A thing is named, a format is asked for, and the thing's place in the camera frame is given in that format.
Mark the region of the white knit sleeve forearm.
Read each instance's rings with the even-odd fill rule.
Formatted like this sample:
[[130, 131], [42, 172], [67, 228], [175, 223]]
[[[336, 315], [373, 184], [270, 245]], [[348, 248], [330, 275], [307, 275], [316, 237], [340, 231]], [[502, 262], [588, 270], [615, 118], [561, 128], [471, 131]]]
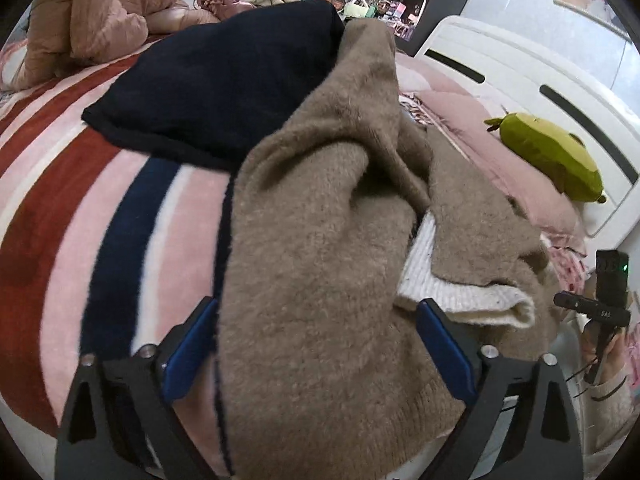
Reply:
[[639, 409], [629, 386], [629, 368], [624, 364], [611, 379], [588, 387], [582, 396], [580, 435], [585, 479], [595, 479], [605, 470], [637, 420]]

